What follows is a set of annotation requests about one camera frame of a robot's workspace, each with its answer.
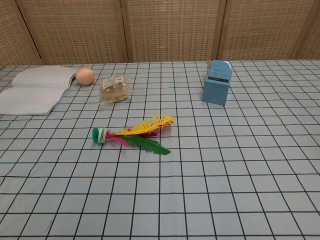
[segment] white notebook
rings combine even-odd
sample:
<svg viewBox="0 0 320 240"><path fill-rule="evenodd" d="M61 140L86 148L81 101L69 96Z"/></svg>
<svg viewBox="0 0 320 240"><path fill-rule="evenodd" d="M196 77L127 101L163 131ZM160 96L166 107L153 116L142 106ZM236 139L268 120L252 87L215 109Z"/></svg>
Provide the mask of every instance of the white notebook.
<svg viewBox="0 0 320 240"><path fill-rule="evenodd" d="M70 87L76 69L40 66L18 73L0 94L1 115L47 115Z"/></svg>

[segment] yellow feather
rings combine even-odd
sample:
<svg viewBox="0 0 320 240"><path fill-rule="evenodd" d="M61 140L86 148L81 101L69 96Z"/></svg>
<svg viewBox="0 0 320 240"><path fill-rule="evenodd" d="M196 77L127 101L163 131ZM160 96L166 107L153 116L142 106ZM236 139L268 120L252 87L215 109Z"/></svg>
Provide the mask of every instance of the yellow feather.
<svg viewBox="0 0 320 240"><path fill-rule="evenodd" d="M149 121L143 120L141 124L134 126L130 130L124 129L123 131L112 133L111 135L117 136L128 136L128 135L138 135L143 133L148 133L152 130L158 128L164 128L174 122L174 118L172 116L153 116L153 123L151 124Z"/></svg>

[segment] green feather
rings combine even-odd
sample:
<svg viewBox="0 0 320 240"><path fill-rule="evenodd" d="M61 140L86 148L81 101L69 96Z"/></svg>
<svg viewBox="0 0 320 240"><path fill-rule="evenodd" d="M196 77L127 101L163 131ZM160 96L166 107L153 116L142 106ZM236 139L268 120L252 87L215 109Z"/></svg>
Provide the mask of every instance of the green feather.
<svg viewBox="0 0 320 240"><path fill-rule="evenodd" d="M117 138L125 140L129 145L134 147L141 147L147 152L153 152L154 154L167 155L170 153L169 149L161 146L158 142L149 138L140 136L116 136Z"/></svg>

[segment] cardboard box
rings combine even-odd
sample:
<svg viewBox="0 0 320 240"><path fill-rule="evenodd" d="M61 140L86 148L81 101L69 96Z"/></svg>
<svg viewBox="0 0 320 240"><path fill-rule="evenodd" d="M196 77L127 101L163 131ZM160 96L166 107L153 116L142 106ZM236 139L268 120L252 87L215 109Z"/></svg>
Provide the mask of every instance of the cardboard box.
<svg viewBox="0 0 320 240"><path fill-rule="evenodd" d="M204 80L202 101L225 105L232 76L231 64L214 60Z"/></svg>

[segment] woven screen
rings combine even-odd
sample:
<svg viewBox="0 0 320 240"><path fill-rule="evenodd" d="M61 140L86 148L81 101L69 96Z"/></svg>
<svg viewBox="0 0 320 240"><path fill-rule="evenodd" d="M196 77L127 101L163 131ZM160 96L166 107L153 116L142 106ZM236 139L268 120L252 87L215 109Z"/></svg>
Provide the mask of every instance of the woven screen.
<svg viewBox="0 0 320 240"><path fill-rule="evenodd" d="M219 0L122 1L131 61L211 59Z"/></svg>
<svg viewBox="0 0 320 240"><path fill-rule="evenodd" d="M37 63L14 5L10 0L0 0L0 70L10 65Z"/></svg>
<svg viewBox="0 0 320 240"><path fill-rule="evenodd" d="M218 57L288 59L313 0L230 0Z"/></svg>
<svg viewBox="0 0 320 240"><path fill-rule="evenodd" d="M299 59L320 59L320 15L315 19L315 23L305 39Z"/></svg>
<svg viewBox="0 0 320 240"><path fill-rule="evenodd" d="M21 0L27 25L48 64L126 62L113 0Z"/></svg>

